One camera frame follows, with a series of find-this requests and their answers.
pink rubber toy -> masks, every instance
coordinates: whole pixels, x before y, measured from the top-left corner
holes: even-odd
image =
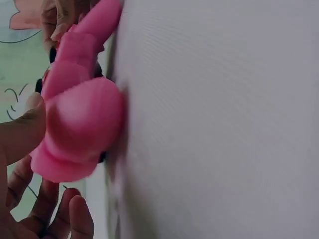
[[[93,75],[120,15],[119,0],[101,0],[60,41],[41,92],[46,134],[31,153],[31,168],[44,179],[60,183],[89,176],[119,136],[123,97],[112,81]]]

black object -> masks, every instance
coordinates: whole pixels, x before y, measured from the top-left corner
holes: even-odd
[[[55,61],[55,57],[56,57],[56,49],[54,46],[52,46],[49,52],[49,60],[51,64]]]
[[[108,156],[108,153],[107,153],[107,152],[102,152],[102,153],[100,154],[99,163],[103,163],[103,161],[106,159],[107,156]]]
[[[39,94],[41,94],[41,91],[42,91],[42,79],[40,78],[36,81],[35,92],[38,92]]]

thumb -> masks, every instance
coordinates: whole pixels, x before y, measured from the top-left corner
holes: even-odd
[[[0,124],[0,160],[13,164],[42,141],[45,134],[45,106],[42,96],[34,92],[26,102],[26,113],[20,118]]]
[[[74,0],[56,0],[56,28],[51,39],[58,41],[66,33],[75,21]]]

pink cartoon drawing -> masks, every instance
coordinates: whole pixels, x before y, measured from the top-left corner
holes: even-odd
[[[14,0],[19,11],[10,19],[10,28],[14,30],[40,29],[40,11],[42,0]]]
[[[41,0],[0,0],[0,44],[18,43],[37,35]]]

light green background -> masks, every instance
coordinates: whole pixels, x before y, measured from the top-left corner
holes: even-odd
[[[10,107],[14,108],[16,104],[14,93],[12,91],[5,92],[5,90],[12,88],[18,95],[26,84],[28,86],[25,89],[34,89],[36,80],[42,78],[48,66],[48,57],[42,48],[41,32],[20,43],[0,43],[0,122],[11,120],[6,111],[8,110],[14,115]],[[8,176],[13,169],[14,165],[8,167]],[[36,193],[38,193],[41,180],[39,175],[34,175],[30,184]],[[84,181],[80,181],[60,185],[60,199],[64,191],[63,186],[76,187],[82,195],[85,195]],[[27,189],[20,205],[12,211],[13,216],[17,220],[25,218],[35,200],[36,197],[31,190]]]

